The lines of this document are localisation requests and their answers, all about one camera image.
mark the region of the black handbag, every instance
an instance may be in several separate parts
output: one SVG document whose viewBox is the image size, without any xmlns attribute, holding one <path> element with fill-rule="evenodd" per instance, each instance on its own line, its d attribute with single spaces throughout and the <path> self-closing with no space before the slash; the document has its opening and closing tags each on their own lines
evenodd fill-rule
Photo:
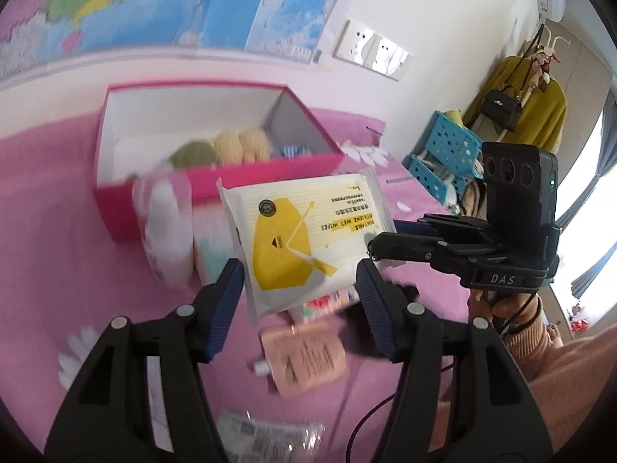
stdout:
<svg viewBox="0 0 617 463">
<path fill-rule="evenodd" d="M 514 73 L 516 73 L 516 70 L 521 66 L 525 58 L 529 56 L 529 52 L 532 49 L 534 49 L 534 51 L 537 50 L 543 31 L 544 24 L 541 24 L 538 28 L 538 32 L 529 44 L 529 47 L 520 58 L 518 64 L 508 75 L 508 78 L 505 80 L 504 86 L 501 89 L 493 89 L 488 91 L 484 96 L 482 104 L 480 104 L 479 112 L 508 132 L 514 132 L 516 129 L 516 125 L 518 124 L 518 119 L 521 117 L 523 107 L 520 101 L 521 94 L 517 94 L 516 89 L 512 85 L 507 84 L 511 78 L 513 78 Z M 527 84 L 527 79 L 529 78 L 530 72 L 531 64 L 529 64 L 527 74 L 525 75 L 525 79 L 521 85 L 521 91 Z M 510 95 L 505 93 L 508 89 L 512 89 L 514 91 L 514 97 L 510 97 Z"/>
<path fill-rule="evenodd" d="M 516 89 L 511 85 L 507 85 L 499 90 L 493 89 L 487 92 L 480 105 L 480 113 L 489 120 L 493 120 L 493 122 L 502 129 L 508 132 L 514 132 L 518 119 L 521 117 L 523 107 L 518 98 L 510 97 L 510 95 L 505 93 L 508 89 L 513 89 L 516 94 Z"/>
</svg>

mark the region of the curtain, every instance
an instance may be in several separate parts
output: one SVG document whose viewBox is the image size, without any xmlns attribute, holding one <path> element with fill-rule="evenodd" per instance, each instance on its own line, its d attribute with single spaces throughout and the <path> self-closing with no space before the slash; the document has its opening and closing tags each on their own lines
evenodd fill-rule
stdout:
<svg viewBox="0 0 617 463">
<path fill-rule="evenodd" d="M 595 280 L 595 277 L 598 276 L 598 274 L 602 271 L 606 263 L 609 262 L 609 259 L 611 258 L 615 250 L 617 250 L 617 242 L 613 244 L 613 247 L 609 248 L 607 253 L 603 255 L 596 264 L 594 264 L 590 269 L 588 269 L 585 273 L 579 276 L 579 278 L 573 281 L 572 295 L 576 299 L 581 298 L 583 293 L 591 285 L 591 282 Z"/>
<path fill-rule="evenodd" d="M 562 214 L 556 223 L 562 230 L 570 224 L 580 208 L 587 202 L 593 193 L 595 186 L 602 176 L 605 176 L 615 166 L 617 162 L 617 105 L 615 104 L 615 94 L 609 91 L 607 101 L 604 103 L 602 113 L 602 143 L 600 145 L 600 155 L 598 164 L 595 168 L 595 175 L 587 185 L 581 195 L 574 201 L 570 208 Z"/>
</svg>

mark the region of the yarn ball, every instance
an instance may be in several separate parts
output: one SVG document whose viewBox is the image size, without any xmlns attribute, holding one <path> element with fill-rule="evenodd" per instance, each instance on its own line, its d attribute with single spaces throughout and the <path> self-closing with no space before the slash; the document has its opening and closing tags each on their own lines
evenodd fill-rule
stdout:
<svg viewBox="0 0 617 463">
<path fill-rule="evenodd" d="M 270 161 L 270 142 L 261 129 L 248 129 L 240 134 L 240 142 L 245 152 L 252 152 L 257 162 Z"/>
<path fill-rule="evenodd" d="M 169 163 L 175 170 L 188 170 L 193 167 L 217 163 L 217 154 L 206 140 L 192 140 L 180 146 L 169 157 Z"/>
<path fill-rule="evenodd" d="M 244 150 L 233 132 L 223 132 L 212 141 L 220 165 L 242 165 Z"/>
<path fill-rule="evenodd" d="M 244 155 L 242 155 L 242 163 L 243 164 L 254 164 L 257 160 L 255 153 L 252 151 L 245 151 Z"/>
</svg>

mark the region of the pink box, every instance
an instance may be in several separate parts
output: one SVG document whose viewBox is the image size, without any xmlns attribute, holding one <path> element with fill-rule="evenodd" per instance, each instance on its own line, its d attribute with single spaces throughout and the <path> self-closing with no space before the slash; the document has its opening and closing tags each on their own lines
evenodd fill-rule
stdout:
<svg viewBox="0 0 617 463">
<path fill-rule="evenodd" d="M 202 81 L 110 87 L 96 145 L 94 199 L 112 238 L 140 238 L 131 176 L 153 170 L 191 140 L 256 127 L 270 140 L 272 161 L 189 170 L 193 202 L 217 198 L 219 178 L 234 188 L 327 176 L 342 161 L 334 140 L 283 85 Z M 313 156 L 279 157 L 287 144 L 301 144 Z"/>
</svg>

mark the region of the yellow sweater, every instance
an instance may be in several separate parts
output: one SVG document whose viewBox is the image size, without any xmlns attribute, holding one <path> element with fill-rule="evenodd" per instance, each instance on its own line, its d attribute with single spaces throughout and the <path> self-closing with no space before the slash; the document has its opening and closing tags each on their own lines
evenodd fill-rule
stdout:
<svg viewBox="0 0 617 463">
<path fill-rule="evenodd" d="M 480 92 L 476 95 L 471 106 L 467 109 L 463 122 L 467 125 L 473 115 L 479 109 L 484 96 L 492 89 L 500 89 L 510 73 L 516 68 L 520 57 L 506 57 L 493 71 Z M 515 89 L 520 89 L 529 69 L 529 59 L 524 59 L 516 70 L 516 73 L 508 81 Z M 506 94 L 514 97 L 512 89 Z M 504 142 L 517 142 L 519 144 L 532 144 L 546 151 L 556 152 L 561 141 L 561 131 L 566 121 L 568 103 L 563 90 L 556 80 L 552 79 L 546 92 L 534 89 L 527 101 L 515 132 L 508 133 Z"/>
</svg>

